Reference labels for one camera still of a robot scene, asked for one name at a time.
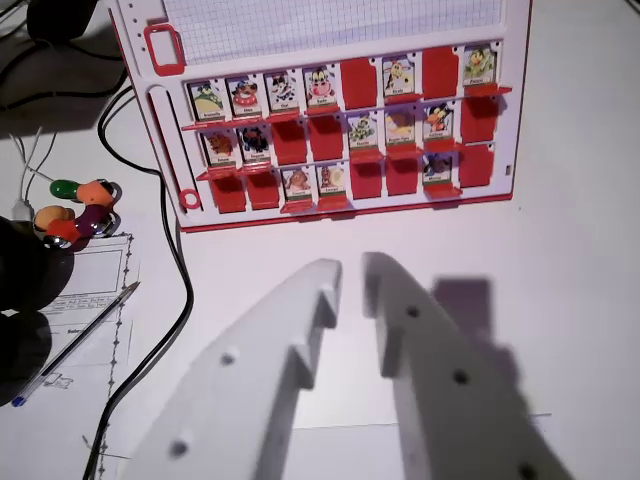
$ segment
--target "black cable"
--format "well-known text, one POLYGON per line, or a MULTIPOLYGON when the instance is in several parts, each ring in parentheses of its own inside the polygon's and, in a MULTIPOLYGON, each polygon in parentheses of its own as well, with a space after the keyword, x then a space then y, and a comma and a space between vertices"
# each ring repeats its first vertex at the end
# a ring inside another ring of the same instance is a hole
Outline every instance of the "black cable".
POLYGON ((99 58, 100 60, 111 60, 113 62, 121 62, 122 61, 122 57, 120 55, 115 55, 115 56, 114 55, 103 55, 101 53, 90 52, 88 50, 85 50, 81 46, 76 45, 75 43, 67 42, 67 43, 64 44, 64 46, 70 48, 71 50, 75 50, 76 52, 80 52, 80 53, 84 53, 85 55, 89 55, 90 57, 99 58))
POLYGON ((0 37, 0 42, 4 42, 7 38, 11 37, 12 35, 16 34, 22 27, 24 27, 27 24, 26 20, 23 20, 21 23, 19 23, 13 30, 11 30, 10 32, 5 33, 4 35, 2 35, 0 37))
POLYGON ((100 92, 40 92, 35 93, 33 95, 29 95, 27 97, 21 98, 20 100, 16 100, 8 105, 0 105, 0 112, 6 110, 13 110, 14 108, 21 107, 22 105, 26 105, 27 103, 35 102, 36 100, 41 100, 43 98, 53 98, 53 97, 72 97, 72 98, 102 98, 113 95, 120 87, 124 84, 127 79, 127 69, 125 68, 118 79, 118 82, 111 88, 107 90, 102 90, 100 92))
POLYGON ((49 46, 46 42, 35 42, 26 50, 20 52, 14 58, 11 59, 9 63, 2 69, 0 72, 0 87, 4 84, 5 80, 9 76, 9 74, 15 69, 18 65, 20 65, 24 60, 33 55, 34 53, 39 52, 40 50, 44 50, 49 46))
MULTIPOLYGON (((36 40, 35 44, 33 44, 28 49, 26 49, 23 52, 21 52, 18 55, 16 55, 0 72, 0 91, 2 91, 2 85, 6 81, 7 77, 9 76, 9 74, 20 63, 22 63, 24 60, 26 60, 31 55, 39 52, 40 50, 43 50, 43 49, 47 48, 48 46, 49 46, 48 43, 36 40)), ((83 53, 86 53, 88 55, 90 54, 89 52, 87 52, 84 49, 79 49, 78 51, 82 51, 83 53)), ((8 105, 0 105, 0 112, 7 111, 7 110, 13 110, 14 108, 21 107, 23 105, 26 105, 27 103, 35 102, 36 100, 41 100, 43 98, 52 98, 52 97, 102 98, 102 97, 108 97, 108 96, 111 96, 114 93, 116 93, 118 90, 120 90, 120 87, 122 87, 122 85, 124 84, 126 79, 127 79, 127 70, 124 69, 122 71, 122 74, 120 75, 120 78, 118 79, 118 82, 113 87, 108 88, 106 90, 102 90, 102 91, 99 91, 99 92, 69 92, 69 91, 63 91, 63 92, 40 92, 40 93, 35 93, 33 95, 28 95, 28 96, 26 96, 24 98, 21 98, 20 100, 16 100, 15 102, 9 103, 8 105)))
POLYGON ((140 381, 150 370, 147 368, 151 366, 152 362, 155 363, 160 359, 162 355, 166 352, 166 348, 171 342, 176 338, 176 336, 180 333, 184 325, 186 324, 189 315, 191 314, 191 310, 193 309, 194 295, 193 295, 193 287, 191 285, 191 280, 189 278, 189 272, 187 271, 187 267, 182 259, 180 253, 176 249, 176 246, 171 237, 171 231, 169 229, 169 220, 167 219, 167 199, 166 199, 166 191, 167 186, 164 182, 164 178, 160 171, 153 168, 145 168, 137 165, 118 152, 116 152, 113 147, 107 141, 107 137, 105 135, 105 122, 107 117, 114 109, 116 103, 130 92, 133 87, 129 86, 118 93, 107 108, 102 112, 100 116, 100 120, 98 121, 98 137, 100 138, 100 142, 107 149, 107 151, 115 157, 121 163, 138 170, 139 172, 146 173, 149 175, 155 175, 160 180, 160 212, 162 216, 162 228, 164 230, 164 235, 167 239, 167 243, 169 244, 169 249, 171 250, 171 255, 173 256, 174 261, 176 262, 176 266, 178 267, 178 271, 180 272, 180 276, 182 277, 182 281, 184 282, 184 287, 187 293, 187 299, 185 301, 184 308, 182 312, 178 316, 178 319, 171 326, 171 328, 167 331, 167 333, 162 337, 162 339, 156 344, 155 347, 149 352, 149 354, 138 364, 135 370, 126 378, 124 382, 118 387, 115 393, 109 398, 107 404, 102 411, 102 415, 100 417, 100 421, 98 422, 98 428, 96 430, 96 436, 93 440, 93 444, 91 446, 91 453, 89 454, 89 459, 87 460, 87 465, 84 471, 83 479, 90 480, 94 478, 96 466, 98 463, 98 458, 100 456, 100 446, 102 444, 102 439, 104 437, 104 433, 109 424, 109 417, 113 413, 114 409, 120 403, 120 401, 124 398, 124 396, 135 386, 135 384, 140 381))
POLYGON ((16 0, 15 2, 13 2, 11 5, 9 5, 7 8, 5 8, 2 12, 0 12, 0 18, 4 17, 5 15, 7 15, 11 10, 13 10, 14 8, 16 8, 18 5, 20 5, 23 2, 23 0, 16 0))

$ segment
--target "white table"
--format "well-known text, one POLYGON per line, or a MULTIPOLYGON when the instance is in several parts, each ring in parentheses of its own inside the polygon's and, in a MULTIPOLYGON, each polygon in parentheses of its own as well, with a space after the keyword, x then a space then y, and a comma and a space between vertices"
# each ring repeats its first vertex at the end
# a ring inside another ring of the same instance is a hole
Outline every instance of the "white table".
MULTIPOLYGON (((288 478, 301 478, 303 468, 307 478, 402 478, 393 428, 306 429, 395 421, 390 385, 376 371, 373 324, 362 316, 360 257, 379 250, 429 288, 447 279, 444 293, 467 332, 515 367, 532 412, 552 414, 547 439, 576 479, 637 478, 640 17, 622 0, 536 0, 533 8, 514 199, 182 235, 195 308, 172 349, 121 404, 123 451, 217 333, 298 267, 329 257, 344 266, 341 313, 337 330, 325 335, 317 387, 299 404, 296 426, 304 429, 294 436, 288 478), (334 248, 329 238, 353 246, 334 248), (256 248, 263 242, 274 246, 268 254, 256 248), (487 292, 488 316, 470 300, 487 292)), ((35 132, 38 118, 29 112, 35 132)), ((126 157, 155 164, 135 103, 108 136, 126 157)), ((19 163, 6 137, 0 152, 0 214, 9 216, 19 163)), ((135 365, 184 301, 162 237, 157 181, 113 160, 95 128, 61 133, 43 171, 123 187, 117 211, 145 242, 135 365)), ((36 180, 34 206, 53 200, 36 180)))

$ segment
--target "white cable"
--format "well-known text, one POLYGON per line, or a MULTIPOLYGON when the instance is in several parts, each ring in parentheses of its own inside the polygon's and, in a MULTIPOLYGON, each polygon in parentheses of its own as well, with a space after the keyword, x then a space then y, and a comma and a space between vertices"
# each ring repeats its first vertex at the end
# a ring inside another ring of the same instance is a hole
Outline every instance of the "white cable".
POLYGON ((20 200, 24 202, 24 179, 27 176, 27 172, 29 171, 29 164, 31 163, 31 159, 33 158, 33 154, 36 151, 36 146, 38 145, 38 140, 40 139, 40 134, 42 133, 42 127, 38 128, 36 132, 36 138, 33 140, 33 145, 31 147, 31 153, 29 153, 29 158, 27 158, 24 162, 24 168, 22 169, 22 177, 20 178, 20 190, 18 194, 20 196, 20 200))

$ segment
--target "paper sheet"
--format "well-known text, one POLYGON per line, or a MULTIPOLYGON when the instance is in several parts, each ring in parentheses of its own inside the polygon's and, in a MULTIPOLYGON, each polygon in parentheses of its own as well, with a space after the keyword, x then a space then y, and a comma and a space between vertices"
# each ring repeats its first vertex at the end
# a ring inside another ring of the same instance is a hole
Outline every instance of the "paper sheet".
MULTIPOLYGON (((49 359, 126 285, 138 278, 130 234, 94 239, 75 254, 67 285, 41 310, 51 334, 49 359)), ((81 478, 102 409, 122 380, 133 317, 119 308, 19 408, 0 407, 3 478, 81 478)), ((109 430, 105 443, 108 445, 109 430)), ((97 478, 115 480, 121 460, 101 458, 97 478)))
POLYGON ((495 25, 502 0, 164 0, 188 65, 495 25))

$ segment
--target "orange bead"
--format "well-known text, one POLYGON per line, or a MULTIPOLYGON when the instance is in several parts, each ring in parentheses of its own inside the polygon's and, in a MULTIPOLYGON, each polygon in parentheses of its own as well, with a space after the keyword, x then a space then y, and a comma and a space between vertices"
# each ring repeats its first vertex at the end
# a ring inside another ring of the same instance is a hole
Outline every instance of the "orange bead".
POLYGON ((73 220, 74 218, 75 212, 70 208, 50 205, 38 210, 34 223, 40 230, 46 230, 53 220, 73 220))
POLYGON ((98 180, 85 183, 78 187, 78 200, 85 205, 103 205, 110 206, 113 203, 113 196, 98 180))

